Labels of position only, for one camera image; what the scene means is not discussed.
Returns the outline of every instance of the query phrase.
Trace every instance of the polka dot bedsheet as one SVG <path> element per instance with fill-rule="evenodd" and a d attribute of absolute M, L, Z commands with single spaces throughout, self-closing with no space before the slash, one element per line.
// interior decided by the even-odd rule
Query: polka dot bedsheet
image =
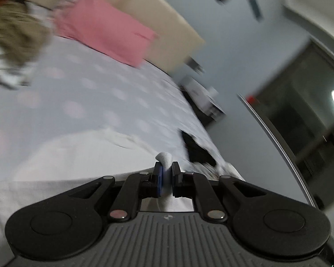
<path fill-rule="evenodd" d="M 0 180 L 10 178 L 42 144 L 104 127 L 138 136 L 185 165 L 182 129 L 223 161 L 177 85 L 148 62 L 136 69 L 54 36 L 34 71 L 31 86 L 0 86 Z"/>

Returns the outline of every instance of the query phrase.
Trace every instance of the black cloth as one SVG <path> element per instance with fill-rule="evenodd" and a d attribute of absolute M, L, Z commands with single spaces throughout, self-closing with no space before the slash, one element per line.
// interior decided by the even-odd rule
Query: black cloth
<path fill-rule="evenodd" d="M 208 163 L 212 167 L 216 166 L 215 159 L 210 155 L 210 153 L 202 148 L 198 143 L 196 143 L 192 136 L 181 131 L 181 136 L 185 144 L 185 148 L 188 151 L 189 161 L 192 163 Z"/>

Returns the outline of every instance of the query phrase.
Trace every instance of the round black pad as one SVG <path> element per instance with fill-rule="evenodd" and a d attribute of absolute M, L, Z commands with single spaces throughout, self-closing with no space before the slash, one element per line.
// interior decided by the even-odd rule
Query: round black pad
<path fill-rule="evenodd" d="M 264 222 L 274 231 L 292 233 L 303 228 L 305 219 L 294 211 L 274 210 L 264 216 Z"/>
<path fill-rule="evenodd" d="M 102 220 L 88 200 L 70 197 L 27 206 L 6 223 L 14 253 L 40 261 L 66 259 L 89 248 L 102 231 Z"/>
<path fill-rule="evenodd" d="M 310 256 L 330 236 L 330 222 L 321 211 L 271 192 L 246 199 L 232 229 L 245 246 L 277 259 Z"/>
<path fill-rule="evenodd" d="M 31 228 L 41 235 L 56 235 L 66 231 L 72 225 L 72 218 L 62 212 L 46 212 L 35 216 Z"/>

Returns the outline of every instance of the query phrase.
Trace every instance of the beige headboard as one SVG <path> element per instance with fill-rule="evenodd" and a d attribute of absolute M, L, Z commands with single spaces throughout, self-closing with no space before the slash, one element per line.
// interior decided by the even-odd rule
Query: beige headboard
<path fill-rule="evenodd" d="M 57 0 L 29 0 L 52 8 Z M 107 0 L 157 33 L 146 60 L 170 73 L 204 44 L 198 33 L 164 0 Z"/>

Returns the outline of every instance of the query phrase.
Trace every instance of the pillow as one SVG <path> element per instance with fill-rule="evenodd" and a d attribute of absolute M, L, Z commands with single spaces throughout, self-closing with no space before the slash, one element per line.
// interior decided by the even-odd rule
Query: pillow
<path fill-rule="evenodd" d="M 106 0 L 78 0 L 55 20 L 59 36 L 77 40 L 115 60 L 138 67 L 155 33 Z"/>

